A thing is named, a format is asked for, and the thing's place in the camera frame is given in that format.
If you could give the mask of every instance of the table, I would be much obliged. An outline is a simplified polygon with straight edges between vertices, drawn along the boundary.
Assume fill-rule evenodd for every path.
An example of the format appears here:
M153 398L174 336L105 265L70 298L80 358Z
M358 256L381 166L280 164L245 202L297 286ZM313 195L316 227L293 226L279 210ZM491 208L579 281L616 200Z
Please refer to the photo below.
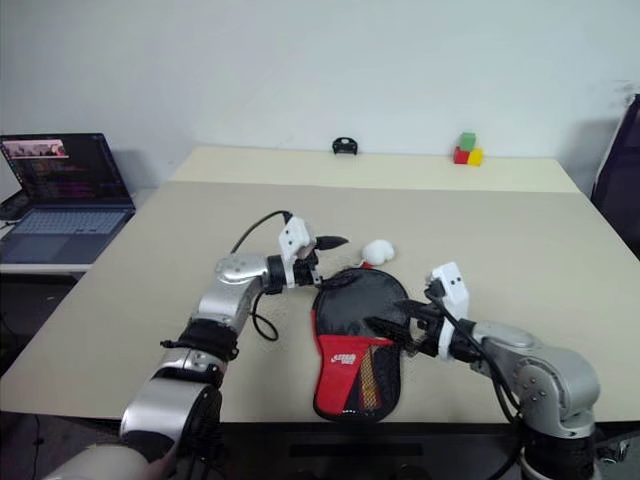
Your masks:
M213 147L193 152L62 302L2 378L0 407L119 418L157 364L158 343L184 328L216 261L278 208L317 234L351 240L321 253L323 274L386 238L398 255L382 268L420 299L425 275L457 261L471 319L516 325L581 352L602 384L597 419L639 419L630 357L640 330L640 263L554 160L489 158L473 168L444 157ZM264 225L243 249L276 253L280 228ZM296 289L261 302L281 339L265 342L247 324L222 386L223 421L319 420L313 296ZM387 421L502 421L490 382L465 365L415 357L403 361L402 375Z
M142 208L155 189L143 188L131 195L136 209ZM13 227L0 230L0 239L9 233ZM91 264L53 264L53 263L0 263L0 273L25 275L73 275L81 276L91 268Z

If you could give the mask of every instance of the white wall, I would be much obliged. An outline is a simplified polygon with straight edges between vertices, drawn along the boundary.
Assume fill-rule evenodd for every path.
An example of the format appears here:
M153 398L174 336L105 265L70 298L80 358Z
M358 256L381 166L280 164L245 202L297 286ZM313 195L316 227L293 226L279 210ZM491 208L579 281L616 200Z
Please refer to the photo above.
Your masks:
M638 0L0 0L5 132L104 131L128 182L196 143L556 156L584 190L640 90Z

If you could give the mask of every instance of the black wire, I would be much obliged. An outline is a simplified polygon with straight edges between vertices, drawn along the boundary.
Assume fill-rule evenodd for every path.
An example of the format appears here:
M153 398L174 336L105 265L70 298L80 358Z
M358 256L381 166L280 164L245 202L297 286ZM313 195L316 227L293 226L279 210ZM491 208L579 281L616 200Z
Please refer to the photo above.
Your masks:
M451 325L453 325L453 328L456 330L456 332L462 335L471 345L473 345L473 347L478 351L478 353L482 355L482 358L484 359L485 362L487 362L487 365L489 365L489 368L491 369L492 378L495 375L496 380L500 384L500 387L502 388L504 394L507 396L507 399L509 400L511 405L513 405L516 411L519 412L520 404L518 403L516 398L513 396L513 393L509 388L509 383L507 382L507 379L505 378L504 373L502 373L502 370L500 370L500 367L498 367L498 364L496 364L495 360L486 352L484 347L480 345L480 343L478 343L478 341L475 338L473 338L466 330L464 330L460 326L460 323L458 323L458 320L451 314L451 312L449 312L447 307L444 306L444 304L438 297L436 297L431 292L429 292L428 289L425 290L424 295L429 300L431 300L435 305L438 306L438 308L442 311L444 316L447 317L447 320L449 320Z
M33 416L36 419L36 439L33 445L36 447L36 452L33 455L33 472L31 473L31 480L36 480L36 474L38 473L38 455L40 454L40 445L43 440L40 438L40 418L37 415Z
M513 446L513 450L507 457L507 460L502 464L502 466L496 470L496 472L487 478L487 480L498 480L502 478L502 476L509 471L509 469L518 461L518 457L520 457L520 451L522 450L522 437L517 435L516 444Z
M247 239L247 237L251 234L251 232L253 232L256 228L258 228L264 222L266 222L267 220L269 220L272 217L275 217L276 215L282 215L284 217L285 223L288 222L291 217L293 217L293 214L291 212L287 211L287 210L276 210L275 212L271 212L269 215L265 215L260 220L258 220L256 223L251 225L247 229L247 231L242 234L240 239L236 242L236 244L231 249L231 253L236 253L238 251L238 249L240 248L240 245L242 245L242 243Z
M496 397L498 398L498 403L500 404L500 409L502 410L502 413L507 418L509 423L514 423L515 417L509 410L509 406L507 405L507 402L504 399L504 394L502 393L500 382L498 381L498 379L495 377L494 374L491 375L491 383L493 383L493 390L496 392Z
M251 320L253 322L253 328L255 328L256 332L258 332L258 335L260 335L265 340L268 340L270 342L275 342L275 341L278 340L278 338L280 338L280 334L278 333L278 329L271 322L271 320L269 320L266 317L263 317L262 315L260 315L257 312L257 310L258 310L258 302L260 301L260 298L262 297L262 295L264 295L264 291L260 292L256 296L255 300L253 301L253 308L251 309ZM265 331L262 330L262 328L260 328L260 325L258 324L258 320L261 320L262 322L264 322L269 327L269 329L271 329L271 332L273 333L273 335L267 335L265 333Z

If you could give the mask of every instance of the green cube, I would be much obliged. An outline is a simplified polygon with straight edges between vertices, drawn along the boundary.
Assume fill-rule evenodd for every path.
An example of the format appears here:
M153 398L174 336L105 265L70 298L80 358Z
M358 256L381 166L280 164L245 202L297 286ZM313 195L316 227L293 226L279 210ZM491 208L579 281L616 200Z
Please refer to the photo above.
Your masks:
M460 142L458 143L458 146L463 152L470 152L476 146L476 134L463 132L463 134L460 135Z

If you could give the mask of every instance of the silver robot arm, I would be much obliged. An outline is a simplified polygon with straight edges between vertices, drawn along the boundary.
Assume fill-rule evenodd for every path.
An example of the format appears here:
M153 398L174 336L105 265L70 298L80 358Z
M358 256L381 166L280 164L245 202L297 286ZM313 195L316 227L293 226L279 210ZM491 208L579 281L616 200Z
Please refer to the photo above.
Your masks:
M366 319L367 324L410 353L469 363L473 371L501 382L514 400L515 395L524 478L600 478L594 466L593 416L600 385L591 365L578 353L548 346L521 329L467 320L469 294L455 263L433 270L425 295L431 303L397 304L414 328L380 318ZM512 415L506 402L504 409Z
M187 327L178 340L162 342L164 356L126 408L120 444L85 450L47 480L155 480L167 477L180 454L205 463L215 459L222 402L218 389L227 364L238 355L237 339L255 297L319 284L315 250L347 242L315 238L302 219L285 218L280 255L233 253L218 262Z

